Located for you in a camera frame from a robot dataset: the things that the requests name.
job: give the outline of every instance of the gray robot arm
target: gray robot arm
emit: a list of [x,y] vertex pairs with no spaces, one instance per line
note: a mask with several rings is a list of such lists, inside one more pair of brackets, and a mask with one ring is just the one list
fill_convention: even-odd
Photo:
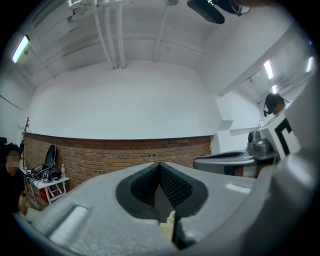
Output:
[[[138,165],[86,181],[33,226],[17,220],[55,255],[250,255],[252,248],[259,255],[308,208],[318,186],[316,159],[314,150],[302,150],[257,179],[173,163]],[[172,241],[160,232],[153,207],[158,185],[176,210]]]

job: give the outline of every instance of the white wall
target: white wall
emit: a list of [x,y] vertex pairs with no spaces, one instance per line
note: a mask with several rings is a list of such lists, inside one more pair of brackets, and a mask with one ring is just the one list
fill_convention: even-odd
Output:
[[6,74],[0,78],[0,137],[8,143],[19,145],[22,140],[20,126],[27,121],[26,109],[33,95],[31,90],[18,84],[16,74]]
[[256,128],[261,119],[258,104],[237,89],[216,96],[223,120],[233,121],[230,130]]
[[238,89],[215,98],[223,122],[211,141],[212,153],[244,150],[249,132],[259,127],[258,104]]
[[[206,39],[205,58],[196,69],[207,90],[224,95],[241,84],[268,59],[264,54],[292,22],[275,7],[253,8],[238,20],[226,20]],[[257,68],[243,77],[253,64]]]
[[215,134],[221,117],[193,69],[131,61],[99,63],[40,86],[28,108],[35,134],[88,139],[158,139]]

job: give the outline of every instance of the brick wall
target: brick wall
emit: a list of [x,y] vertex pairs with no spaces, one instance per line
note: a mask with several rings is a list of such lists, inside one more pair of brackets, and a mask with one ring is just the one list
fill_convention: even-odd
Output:
[[195,158],[209,155],[210,137],[144,140],[99,140],[45,136],[27,133],[25,165],[44,163],[47,150],[55,144],[57,168],[64,164],[70,190],[92,177],[149,162],[172,162],[192,167]]

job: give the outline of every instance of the person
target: person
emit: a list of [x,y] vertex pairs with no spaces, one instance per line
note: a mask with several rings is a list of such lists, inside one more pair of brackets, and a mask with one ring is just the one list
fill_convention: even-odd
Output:
[[10,143],[5,149],[6,163],[0,165],[0,180],[4,186],[5,207],[12,213],[26,215],[24,174],[19,169],[21,153],[16,144]]
[[269,93],[265,98],[264,104],[268,109],[268,114],[273,113],[275,116],[278,115],[286,106],[285,99],[277,93]]

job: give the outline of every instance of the white ceiling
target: white ceiling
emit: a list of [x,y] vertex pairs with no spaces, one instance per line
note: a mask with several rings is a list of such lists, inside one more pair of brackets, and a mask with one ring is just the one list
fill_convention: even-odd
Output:
[[251,77],[240,84],[239,89],[259,103],[272,92],[274,85],[277,85],[280,94],[293,86],[301,86],[312,74],[306,72],[308,60],[312,55],[312,46],[308,38],[297,30],[289,42],[270,58],[273,78],[269,79],[262,65]]
[[[164,8],[163,0],[124,2],[122,25],[126,60],[151,61],[153,59]],[[87,15],[85,12],[81,19],[77,19],[68,5],[62,4],[47,15],[40,24],[35,25],[34,18],[37,14],[39,11],[35,11],[30,16],[20,28],[17,37],[21,38],[25,34],[30,37],[33,49],[55,76],[107,61],[102,51],[93,14]],[[99,12],[98,15],[102,34],[105,36],[103,13]],[[77,20],[70,24],[66,21],[69,16]],[[118,54],[113,10],[110,16],[115,52]],[[207,22],[189,8],[187,0],[179,0],[176,6],[168,7],[158,61],[194,69],[203,58],[202,47],[205,39],[216,28],[216,24]],[[18,61],[18,66],[29,78],[34,89],[51,79],[32,52],[23,54]]]

